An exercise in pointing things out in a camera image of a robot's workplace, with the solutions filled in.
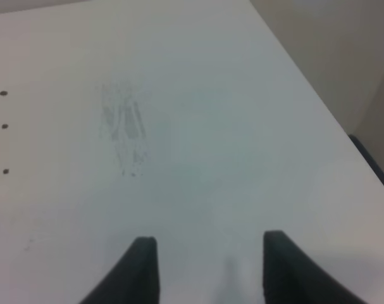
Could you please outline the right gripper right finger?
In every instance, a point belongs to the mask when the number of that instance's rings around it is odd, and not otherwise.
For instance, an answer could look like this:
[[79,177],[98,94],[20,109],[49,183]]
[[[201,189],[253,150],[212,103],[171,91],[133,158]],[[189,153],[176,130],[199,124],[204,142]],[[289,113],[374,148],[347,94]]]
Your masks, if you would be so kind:
[[283,231],[263,236],[263,295],[266,303],[363,303]]

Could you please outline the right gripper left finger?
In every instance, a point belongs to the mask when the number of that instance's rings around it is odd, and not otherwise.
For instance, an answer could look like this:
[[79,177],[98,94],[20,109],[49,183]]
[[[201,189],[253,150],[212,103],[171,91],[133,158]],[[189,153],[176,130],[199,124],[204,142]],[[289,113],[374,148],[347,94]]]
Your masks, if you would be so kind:
[[158,243],[138,237],[82,303],[159,303]]

